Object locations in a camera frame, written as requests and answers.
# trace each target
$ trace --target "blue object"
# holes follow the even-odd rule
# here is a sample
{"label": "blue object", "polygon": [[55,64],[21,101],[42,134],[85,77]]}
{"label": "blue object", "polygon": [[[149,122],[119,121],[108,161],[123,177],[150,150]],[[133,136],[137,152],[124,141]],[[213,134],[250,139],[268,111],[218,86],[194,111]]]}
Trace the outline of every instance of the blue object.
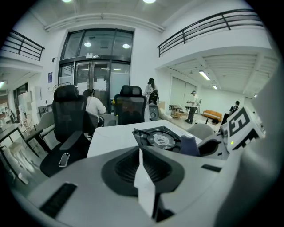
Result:
{"label": "blue object", "polygon": [[181,136],[180,152],[186,155],[200,156],[195,137]]}

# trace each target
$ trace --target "orange sofa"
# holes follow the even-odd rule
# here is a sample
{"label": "orange sofa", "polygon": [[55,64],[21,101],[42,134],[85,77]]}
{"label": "orange sofa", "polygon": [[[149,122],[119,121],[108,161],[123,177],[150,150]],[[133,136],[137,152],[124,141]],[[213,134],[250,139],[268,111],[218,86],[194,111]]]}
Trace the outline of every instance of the orange sofa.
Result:
{"label": "orange sofa", "polygon": [[203,111],[203,116],[209,117],[211,119],[217,119],[218,121],[222,121],[223,117],[221,113],[215,112],[213,110],[205,110]]}

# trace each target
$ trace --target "smartphone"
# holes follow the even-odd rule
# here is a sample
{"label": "smartphone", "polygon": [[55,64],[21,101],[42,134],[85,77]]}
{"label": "smartphone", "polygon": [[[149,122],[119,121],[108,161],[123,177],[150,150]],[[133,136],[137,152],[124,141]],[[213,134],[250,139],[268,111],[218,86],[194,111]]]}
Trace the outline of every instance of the smartphone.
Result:
{"label": "smartphone", "polygon": [[66,167],[67,166],[67,162],[68,162],[68,159],[69,159],[69,156],[70,154],[69,153],[64,153],[62,156],[61,156],[61,159],[60,159],[60,162],[59,162],[59,167]]}

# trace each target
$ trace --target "armrest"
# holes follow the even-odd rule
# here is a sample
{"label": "armrest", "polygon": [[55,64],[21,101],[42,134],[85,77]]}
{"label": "armrest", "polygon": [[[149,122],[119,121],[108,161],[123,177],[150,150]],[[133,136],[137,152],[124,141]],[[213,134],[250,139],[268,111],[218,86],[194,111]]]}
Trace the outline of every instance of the armrest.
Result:
{"label": "armrest", "polygon": [[75,131],[59,148],[60,151],[67,151],[75,145],[81,136],[84,136],[82,131]]}
{"label": "armrest", "polygon": [[33,131],[32,134],[30,134],[29,136],[27,136],[25,138],[25,141],[26,142],[29,142],[30,140],[32,140],[33,138],[35,138],[36,136],[38,136],[39,134],[41,134],[43,132],[43,129],[42,130],[38,130],[38,131]]}

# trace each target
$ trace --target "white table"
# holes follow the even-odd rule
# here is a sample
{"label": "white table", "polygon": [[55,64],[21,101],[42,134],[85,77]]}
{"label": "white table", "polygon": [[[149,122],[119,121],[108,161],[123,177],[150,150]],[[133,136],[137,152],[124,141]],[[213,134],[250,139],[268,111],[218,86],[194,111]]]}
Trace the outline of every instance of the white table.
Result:
{"label": "white table", "polygon": [[[160,126],[165,126],[180,137],[183,135],[188,137],[193,136],[192,134],[168,122],[167,120],[97,128],[93,135],[87,158],[123,148],[137,146],[138,143],[132,134],[134,129],[144,130]],[[195,138],[197,144],[202,141],[197,137]]]}

